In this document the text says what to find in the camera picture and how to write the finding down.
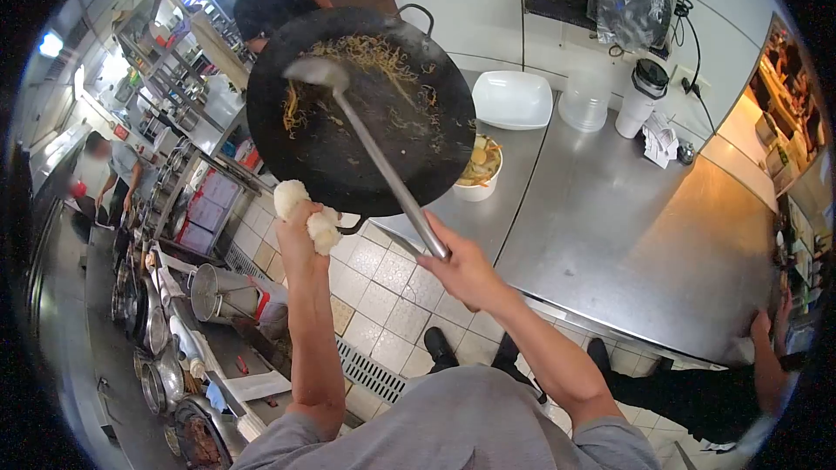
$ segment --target hand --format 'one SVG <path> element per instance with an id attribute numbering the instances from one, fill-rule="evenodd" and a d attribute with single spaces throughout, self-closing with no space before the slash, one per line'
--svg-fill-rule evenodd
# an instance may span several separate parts
<path id="1" fill-rule="evenodd" d="M 424 214 L 435 235 L 450 249 L 451 256 L 449 262 L 421 256 L 418 265 L 432 272 L 451 296 L 471 311 L 482 309 L 491 314 L 509 301 L 519 299 L 519 293 L 496 275 L 478 245 L 445 227 L 430 211 L 425 210 Z"/>
<path id="2" fill-rule="evenodd" d="M 792 297 L 789 294 L 781 296 L 781 305 L 775 314 L 775 340 L 783 343 L 787 339 L 789 330 L 789 313 L 792 311 Z"/>
<path id="3" fill-rule="evenodd" d="M 314 241 L 308 235 L 308 218 L 321 210 L 322 204 L 302 200 L 287 216 L 287 221 L 278 219 L 276 222 L 278 247 L 282 250 L 288 285 L 315 281 L 322 274 L 328 276 L 330 257 L 317 255 Z"/>
<path id="4" fill-rule="evenodd" d="M 755 319 L 752 321 L 752 326 L 749 327 L 749 335 L 752 337 L 752 339 L 756 339 L 760 335 L 762 335 L 763 337 L 768 337 L 769 329 L 771 328 L 772 321 L 769 319 L 767 311 L 764 309 L 758 309 L 758 313 L 755 315 Z"/>

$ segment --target stacked plastic containers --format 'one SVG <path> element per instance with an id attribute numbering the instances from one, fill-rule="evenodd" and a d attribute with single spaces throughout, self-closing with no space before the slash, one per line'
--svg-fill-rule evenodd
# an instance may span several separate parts
<path id="1" fill-rule="evenodd" d="M 569 85 L 558 100 L 558 113 L 571 127 L 583 132 L 601 130 L 610 103 L 610 73 L 597 68 L 570 72 Z"/>

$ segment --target white bowl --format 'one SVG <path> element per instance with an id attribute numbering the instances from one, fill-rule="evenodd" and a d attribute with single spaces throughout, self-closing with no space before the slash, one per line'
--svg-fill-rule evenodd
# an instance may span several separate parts
<path id="1" fill-rule="evenodd" d="M 502 155 L 502 150 L 499 149 L 499 168 L 493 173 L 490 179 L 486 180 L 487 187 L 454 183 L 453 193 L 462 200 L 465 200 L 465 202 L 481 202 L 491 196 L 493 190 L 496 189 L 496 178 L 499 176 L 499 172 L 502 171 L 503 163 L 505 163 L 505 157 Z"/>
<path id="2" fill-rule="evenodd" d="M 552 89 L 539 75 L 522 71 L 488 71 L 473 87 L 475 117 L 501 129 L 520 131 L 549 125 Z"/>

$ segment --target black wok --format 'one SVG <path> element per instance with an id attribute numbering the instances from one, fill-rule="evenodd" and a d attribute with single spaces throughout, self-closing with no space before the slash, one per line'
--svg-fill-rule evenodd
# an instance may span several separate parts
<path id="1" fill-rule="evenodd" d="M 411 6 L 430 16 L 417 5 L 401 10 Z M 430 16 L 429 33 L 432 26 Z M 350 73 L 345 96 L 418 204 L 430 204 L 465 169 L 473 151 L 475 109 L 461 72 L 429 33 L 365 8 L 318 10 L 278 30 L 253 67 L 246 117 L 259 154 L 277 179 L 302 181 L 314 201 L 360 214 L 361 221 L 344 234 L 356 232 L 368 217 L 400 214 L 401 206 L 330 91 L 294 82 L 294 112 L 303 121 L 286 128 L 283 115 L 293 98 L 283 71 L 318 42 L 334 47 L 373 37 L 372 47 L 387 48 L 386 55 L 397 59 L 396 73 L 325 56 Z"/>

